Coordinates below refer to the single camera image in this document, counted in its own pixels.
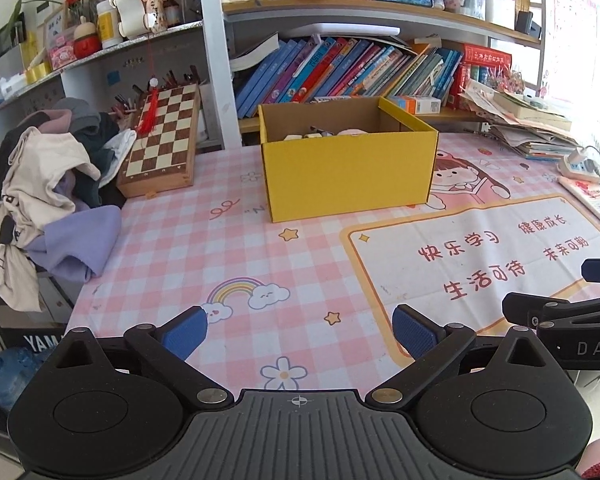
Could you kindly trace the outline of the white power strip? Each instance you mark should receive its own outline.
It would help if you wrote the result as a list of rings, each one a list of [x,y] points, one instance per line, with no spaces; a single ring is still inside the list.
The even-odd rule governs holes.
[[[558,160],[557,169],[568,179],[600,184],[600,150],[593,145],[576,148]]]

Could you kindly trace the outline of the orange white medicine box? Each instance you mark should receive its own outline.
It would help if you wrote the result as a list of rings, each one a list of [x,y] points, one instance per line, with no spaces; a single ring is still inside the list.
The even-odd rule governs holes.
[[[415,116],[439,115],[441,112],[441,101],[429,96],[390,96],[389,100]]]

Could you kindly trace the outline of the red dictionary book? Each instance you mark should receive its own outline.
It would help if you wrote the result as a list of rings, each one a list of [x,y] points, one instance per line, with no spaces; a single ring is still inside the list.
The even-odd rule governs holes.
[[[500,50],[450,40],[443,45],[460,54],[460,64],[454,72],[446,101],[446,105],[453,110],[460,108],[460,92],[469,79],[490,86],[498,77],[508,76],[513,65],[513,57]]]

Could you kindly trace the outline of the yellow cardboard box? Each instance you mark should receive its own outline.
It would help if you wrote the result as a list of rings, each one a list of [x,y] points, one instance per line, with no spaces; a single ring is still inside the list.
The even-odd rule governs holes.
[[[439,133],[385,98],[259,108],[266,197],[275,222],[426,203]],[[333,136],[310,134],[314,126]],[[338,136],[347,128],[367,131]],[[284,141],[288,134],[301,140]]]

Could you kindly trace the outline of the white bookshelf frame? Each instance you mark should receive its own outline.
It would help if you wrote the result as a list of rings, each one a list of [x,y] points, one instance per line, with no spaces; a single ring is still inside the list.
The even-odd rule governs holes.
[[[12,11],[21,9],[26,27],[45,46],[47,22],[36,19],[36,9],[47,2],[53,14],[66,18],[65,0],[0,0],[0,29]],[[463,14],[405,3],[374,0],[190,0],[184,3],[186,23],[157,35],[140,35],[96,52],[56,70],[34,84],[26,84],[0,104],[0,143],[5,133],[39,108],[50,107],[63,96],[84,99],[108,112],[114,96],[145,87],[151,77],[166,78],[168,70],[181,73],[195,66],[202,78],[201,102],[208,134],[205,146],[238,148],[242,120],[237,116],[230,59],[269,36],[315,24],[391,26],[399,38],[437,35],[470,44],[493,39],[529,48],[541,43],[522,32]],[[0,79],[22,70],[19,54],[0,58]]]

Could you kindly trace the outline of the blue water bottle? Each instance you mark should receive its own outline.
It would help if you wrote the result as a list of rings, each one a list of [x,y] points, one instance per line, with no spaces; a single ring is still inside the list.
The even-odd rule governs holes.
[[[34,353],[24,347],[0,352],[0,407],[4,411],[12,409],[49,355],[48,351]]]

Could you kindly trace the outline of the stack of papers and books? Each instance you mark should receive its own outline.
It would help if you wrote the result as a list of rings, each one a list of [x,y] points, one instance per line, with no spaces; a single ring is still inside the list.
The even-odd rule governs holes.
[[[580,146],[568,118],[534,106],[525,96],[470,80],[460,100],[490,125],[492,136],[524,158],[561,159]]]

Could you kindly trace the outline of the wooden chess board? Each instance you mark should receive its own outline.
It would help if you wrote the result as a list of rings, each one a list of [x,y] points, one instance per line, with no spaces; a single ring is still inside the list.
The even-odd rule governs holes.
[[[154,128],[136,140],[117,176],[126,198],[193,185],[200,95],[196,84],[159,91]]]

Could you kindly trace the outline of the pink plush pig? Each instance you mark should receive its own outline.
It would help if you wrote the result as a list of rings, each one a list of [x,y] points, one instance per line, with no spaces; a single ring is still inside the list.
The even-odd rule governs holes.
[[[339,131],[337,134],[338,136],[359,136],[366,133],[368,132],[359,128],[347,128]]]

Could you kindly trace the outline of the grey toy truck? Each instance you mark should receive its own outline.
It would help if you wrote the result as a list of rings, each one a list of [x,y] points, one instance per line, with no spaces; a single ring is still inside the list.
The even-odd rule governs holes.
[[[317,128],[314,126],[310,127],[310,134],[312,134],[312,136],[314,136],[314,134],[319,134],[320,136],[333,136],[334,135],[330,131],[327,131],[327,130],[324,130],[321,128]]]

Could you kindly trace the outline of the red tassel ornament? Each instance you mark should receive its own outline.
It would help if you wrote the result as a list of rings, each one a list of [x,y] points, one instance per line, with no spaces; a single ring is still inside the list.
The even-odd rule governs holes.
[[[139,138],[148,136],[154,128],[156,114],[159,101],[159,81],[156,77],[152,77],[149,81],[149,93],[146,100],[147,110],[143,110],[140,114],[140,121],[136,127],[136,134]]]

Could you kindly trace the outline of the row of leaning books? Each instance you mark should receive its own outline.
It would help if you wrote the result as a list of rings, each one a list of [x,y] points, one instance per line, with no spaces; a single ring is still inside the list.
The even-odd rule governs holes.
[[[399,104],[417,102],[416,112],[437,113],[449,96],[464,54],[434,38],[404,44],[355,36],[274,35],[234,58],[237,117],[253,118],[266,104],[309,103],[381,96]]]

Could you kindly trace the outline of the pink checkered table mat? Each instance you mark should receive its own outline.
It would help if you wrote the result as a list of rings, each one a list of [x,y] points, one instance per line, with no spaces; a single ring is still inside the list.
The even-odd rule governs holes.
[[[399,304],[500,334],[509,292],[600,296],[580,274],[600,258],[600,222],[553,165],[473,134],[443,133],[439,148],[501,191],[274,223],[257,148],[201,155],[191,188],[123,207],[106,270],[70,325],[113,337],[199,306],[209,331],[190,362],[227,389],[367,391],[408,362],[390,330]]]

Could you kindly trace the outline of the red white doll figure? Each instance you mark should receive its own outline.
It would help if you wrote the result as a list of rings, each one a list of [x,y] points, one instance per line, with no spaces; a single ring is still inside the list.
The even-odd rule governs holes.
[[[73,34],[73,52],[76,58],[88,58],[102,50],[102,43],[96,25],[85,16],[80,17],[79,25]]]

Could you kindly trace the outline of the white wooden toy car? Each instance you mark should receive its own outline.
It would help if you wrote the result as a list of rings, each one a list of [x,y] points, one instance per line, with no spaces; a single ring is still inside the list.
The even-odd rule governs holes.
[[[119,32],[126,39],[155,35],[168,28],[164,0],[109,0],[119,15]]]

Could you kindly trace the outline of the pile of clothes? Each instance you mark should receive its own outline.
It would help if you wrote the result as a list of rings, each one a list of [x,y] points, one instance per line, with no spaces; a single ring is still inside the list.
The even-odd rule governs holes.
[[[102,275],[121,231],[114,187],[136,140],[106,113],[65,98],[23,119],[0,145],[0,297],[41,311],[38,272],[85,284]]]

